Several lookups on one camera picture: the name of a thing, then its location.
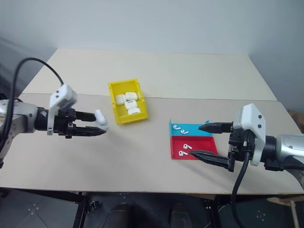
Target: blue tray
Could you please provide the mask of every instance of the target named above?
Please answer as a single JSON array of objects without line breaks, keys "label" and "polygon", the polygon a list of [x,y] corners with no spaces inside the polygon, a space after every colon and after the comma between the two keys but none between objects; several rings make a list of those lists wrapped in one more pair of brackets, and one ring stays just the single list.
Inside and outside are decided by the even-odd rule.
[{"label": "blue tray", "polygon": [[[173,125],[177,125],[181,129],[184,129],[186,132],[189,132],[188,134],[182,134],[181,129],[175,130],[173,129]],[[171,120],[169,122],[169,129],[170,129],[170,137],[172,135],[180,135],[180,136],[212,136],[212,133],[200,131],[199,127],[202,126],[201,124],[193,124],[193,123],[172,123]]]}]

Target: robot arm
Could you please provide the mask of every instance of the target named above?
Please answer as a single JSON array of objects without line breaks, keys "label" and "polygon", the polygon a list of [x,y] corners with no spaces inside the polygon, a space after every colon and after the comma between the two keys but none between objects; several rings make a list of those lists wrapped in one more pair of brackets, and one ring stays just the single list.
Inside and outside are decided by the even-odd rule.
[{"label": "robot arm", "polygon": [[[16,100],[9,136],[0,151],[0,168],[3,166],[3,159],[13,139],[19,133],[46,131],[47,135],[57,133],[64,135],[66,139],[70,139],[72,136],[97,136],[106,133],[109,126],[101,111],[96,110],[94,114],[78,112],[71,107],[76,101],[76,93],[66,84],[52,94],[49,109]],[[8,100],[0,100],[0,132],[4,127],[8,102]],[[73,123],[75,120],[95,122],[96,127],[77,127]]]},{"label": "robot arm", "polygon": [[266,136],[266,122],[254,104],[237,112],[231,123],[208,123],[199,127],[209,133],[230,133],[228,157],[206,151],[191,151],[196,158],[229,171],[250,153],[251,165],[264,163],[266,170],[304,170],[304,135]]}]

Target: red tray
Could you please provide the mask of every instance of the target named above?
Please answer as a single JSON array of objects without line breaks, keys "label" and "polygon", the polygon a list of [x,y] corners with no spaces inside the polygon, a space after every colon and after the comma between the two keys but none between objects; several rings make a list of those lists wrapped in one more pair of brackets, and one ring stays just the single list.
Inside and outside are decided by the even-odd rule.
[{"label": "red tray", "polygon": [[[192,149],[184,149],[184,144],[192,147]],[[171,136],[171,158],[179,160],[197,160],[189,154],[191,150],[203,150],[218,154],[213,137],[207,136]],[[179,151],[184,151],[188,155],[179,155]]]}]

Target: cardboard box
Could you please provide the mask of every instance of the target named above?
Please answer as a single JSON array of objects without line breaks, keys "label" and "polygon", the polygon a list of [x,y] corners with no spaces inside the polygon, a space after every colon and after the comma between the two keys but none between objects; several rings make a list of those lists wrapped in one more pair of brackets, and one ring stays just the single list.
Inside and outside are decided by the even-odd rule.
[{"label": "cardboard box", "polygon": [[296,125],[300,128],[300,131],[304,133],[304,113],[298,113],[293,110],[289,110],[288,113],[295,121]]}]

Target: wireless earbud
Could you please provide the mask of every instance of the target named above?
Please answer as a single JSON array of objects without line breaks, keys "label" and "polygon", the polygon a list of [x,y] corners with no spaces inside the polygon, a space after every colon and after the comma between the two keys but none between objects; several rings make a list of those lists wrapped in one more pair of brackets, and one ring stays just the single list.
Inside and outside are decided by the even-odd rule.
[{"label": "wireless earbud", "polygon": [[186,153],[184,151],[179,151],[179,156],[184,156],[184,155],[188,155],[188,153]]},{"label": "wireless earbud", "polygon": [[180,127],[178,127],[177,125],[173,125],[172,127],[173,127],[174,130],[179,130],[180,129]]},{"label": "wireless earbud", "polygon": [[192,150],[192,147],[191,146],[189,146],[188,144],[184,144],[184,149],[190,149],[190,150]]},{"label": "wireless earbud", "polygon": [[181,129],[180,133],[182,133],[182,134],[188,134],[189,132],[185,131],[184,129]]}]

